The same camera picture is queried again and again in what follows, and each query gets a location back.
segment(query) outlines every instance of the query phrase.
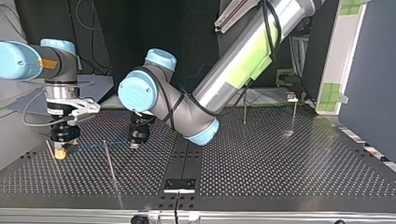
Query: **light blue joint cap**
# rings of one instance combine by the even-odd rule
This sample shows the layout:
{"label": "light blue joint cap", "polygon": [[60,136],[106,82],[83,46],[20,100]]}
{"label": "light blue joint cap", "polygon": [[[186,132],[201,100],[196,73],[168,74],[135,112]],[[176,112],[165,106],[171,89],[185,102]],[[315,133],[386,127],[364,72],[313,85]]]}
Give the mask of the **light blue joint cap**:
{"label": "light blue joint cap", "polygon": [[32,47],[19,42],[0,42],[0,78],[29,80],[43,70],[41,57]]}
{"label": "light blue joint cap", "polygon": [[134,70],[121,82],[119,98],[129,110],[144,112],[157,103],[157,86],[149,74]]}
{"label": "light blue joint cap", "polygon": [[70,41],[45,38],[40,41],[40,46],[61,49],[76,56],[76,48]]}
{"label": "light blue joint cap", "polygon": [[148,55],[146,56],[146,60],[175,72],[177,59],[175,56],[173,56],[173,54],[165,50],[150,49],[148,51]]}
{"label": "light blue joint cap", "polygon": [[194,136],[186,137],[186,139],[192,141],[198,146],[204,146],[208,142],[210,142],[210,140],[212,140],[212,138],[218,132],[218,129],[219,129],[219,121],[215,119],[205,130]]}

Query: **perforated metal tabletop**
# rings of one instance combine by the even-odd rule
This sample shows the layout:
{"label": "perforated metal tabletop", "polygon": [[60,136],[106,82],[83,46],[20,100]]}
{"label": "perforated metal tabletop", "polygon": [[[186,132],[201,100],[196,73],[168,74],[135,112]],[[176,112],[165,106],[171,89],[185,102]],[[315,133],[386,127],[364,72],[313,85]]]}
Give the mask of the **perforated metal tabletop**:
{"label": "perforated metal tabletop", "polygon": [[[160,121],[141,148],[126,143],[129,112],[81,124],[79,151],[55,161],[45,145],[0,171],[0,207],[178,211],[396,213],[396,174],[309,108],[227,109],[204,148]],[[103,140],[117,177],[112,181]],[[195,193],[165,194],[168,179]]]}

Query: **blue cable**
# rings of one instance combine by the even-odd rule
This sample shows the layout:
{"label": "blue cable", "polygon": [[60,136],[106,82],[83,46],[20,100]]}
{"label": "blue cable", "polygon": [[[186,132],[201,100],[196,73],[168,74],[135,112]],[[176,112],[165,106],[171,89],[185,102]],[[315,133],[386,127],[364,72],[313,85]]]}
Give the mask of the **blue cable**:
{"label": "blue cable", "polygon": [[[127,142],[109,142],[109,143],[107,143],[108,146],[121,145],[121,144],[127,144]],[[87,147],[78,147],[78,151],[90,149],[92,147],[102,147],[102,146],[103,146],[103,143],[102,144],[93,144],[93,145],[90,145]]]}

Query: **green label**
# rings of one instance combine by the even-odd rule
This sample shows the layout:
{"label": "green label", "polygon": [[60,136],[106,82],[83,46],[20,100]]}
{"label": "green label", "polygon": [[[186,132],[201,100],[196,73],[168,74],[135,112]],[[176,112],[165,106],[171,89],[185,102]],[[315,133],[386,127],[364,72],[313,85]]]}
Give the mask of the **green label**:
{"label": "green label", "polygon": [[363,3],[363,0],[342,0],[340,15],[358,15]]}
{"label": "green label", "polygon": [[324,83],[319,98],[318,110],[333,112],[340,98],[340,83]]}

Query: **yellow object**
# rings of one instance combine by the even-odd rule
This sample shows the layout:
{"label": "yellow object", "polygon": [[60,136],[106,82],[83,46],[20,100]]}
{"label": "yellow object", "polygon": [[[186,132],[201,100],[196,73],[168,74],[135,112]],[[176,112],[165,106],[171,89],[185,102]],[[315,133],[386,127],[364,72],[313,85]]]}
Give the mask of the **yellow object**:
{"label": "yellow object", "polygon": [[53,61],[53,60],[49,60],[49,59],[38,60],[38,65],[43,68],[55,69],[56,64],[58,64],[57,61]]}
{"label": "yellow object", "polygon": [[64,160],[66,158],[66,150],[64,148],[55,149],[55,159]]}

